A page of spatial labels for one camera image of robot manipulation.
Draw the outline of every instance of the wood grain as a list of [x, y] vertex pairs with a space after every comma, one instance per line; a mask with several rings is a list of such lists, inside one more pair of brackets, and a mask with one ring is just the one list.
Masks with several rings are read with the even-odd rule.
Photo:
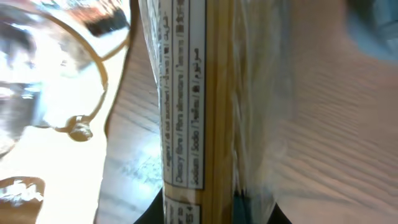
[[[282, 128], [280, 207], [293, 223], [395, 223], [398, 110], [386, 96], [396, 95], [398, 67], [358, 50], [343, 0], [292, 2], [296, 104]], [[134, 223], [162, 185], [157, 91], [139, 25], [109, 119], [102, 224]]]
[[133, 33], [107, 125], [108, 153], [97, 224], [134, 223], [162, 186], [157, 90], [141, 21]]
[[398, 67], [360, 52], [345, 1], [292, 1], [295, 116], [278, 168], [293, 223], [396, 223]]

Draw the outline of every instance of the white label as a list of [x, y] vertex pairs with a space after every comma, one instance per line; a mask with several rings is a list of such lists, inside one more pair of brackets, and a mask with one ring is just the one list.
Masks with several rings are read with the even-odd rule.
[[164, 180], [203, 189], [206, 1], [166, 0], [160, 12]]
[[163, 178], [167, 183], [173, 182], [173, 130], [172, 130], [172, 0], [163, 1], [160, 9], [160, 113], [162, 120]]
[[164, 200], [165, 224], [200, 224], [200, 205], [191, 205], [174, 201], [168, 197]]

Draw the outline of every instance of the nutrition label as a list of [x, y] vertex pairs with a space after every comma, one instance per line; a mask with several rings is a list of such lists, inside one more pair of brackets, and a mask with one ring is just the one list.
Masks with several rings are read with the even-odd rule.
[[200, 205], [190, 205], [165, 197], [165, 224], [200, 224]]
[[164, 181], [204, 188], [206, 1], [159, 5]]

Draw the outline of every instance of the table surface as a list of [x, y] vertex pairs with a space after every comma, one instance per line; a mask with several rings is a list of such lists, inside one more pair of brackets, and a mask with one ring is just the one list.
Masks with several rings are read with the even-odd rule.
[[162, 187], [159, 110], [141, 21], [108, 119], [97, 224], [133, 224]]
[[345, 3], [291, 5], [295, 104], [278, 176], [292, 223], [398, 220], [398, 66], [357, 46]]
[[[297, 107], [286, 125], [289, 150], [278, 174], [279, 204], [293, 223], [398, 220], [396, 129], [381, 131], [376, 125], [388, 122], [398, 129], [398, 122], [375, 121], [372, 111], [362, 113], [360, 107], [388, 103], [371, 90], [394, 91], [385, 81], [394, 80], [397, 67], [356, 48], [346, 32], [344, 5], [343, 0], [292, 5]], [[157, 105], [139, 23], [109, 119], [99, 224], [134, 223], [162, 186]]]

